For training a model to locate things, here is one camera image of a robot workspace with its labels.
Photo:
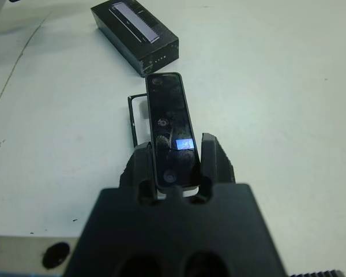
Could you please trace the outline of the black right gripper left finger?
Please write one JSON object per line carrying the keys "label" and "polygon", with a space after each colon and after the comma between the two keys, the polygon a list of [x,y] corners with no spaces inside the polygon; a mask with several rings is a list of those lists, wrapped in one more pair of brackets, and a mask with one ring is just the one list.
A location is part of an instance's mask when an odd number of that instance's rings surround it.
{"label": "black right gripper left finger", "polygon": [[151,143],[135,147],[120,177],[121,188],[131,188],[141,205],[155,205],[156,184]]}

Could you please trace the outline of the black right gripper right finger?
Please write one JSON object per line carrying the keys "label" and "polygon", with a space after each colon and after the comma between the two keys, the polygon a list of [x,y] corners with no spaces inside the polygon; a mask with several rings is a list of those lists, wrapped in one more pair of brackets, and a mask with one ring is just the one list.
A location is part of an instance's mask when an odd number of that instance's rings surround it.
{"label": "black right gripper right finger", "polygon": [[202,134],[200,174],[197,204],[206,204],[232,193],[235,186],[233,165],[218,138],[210,133]]}

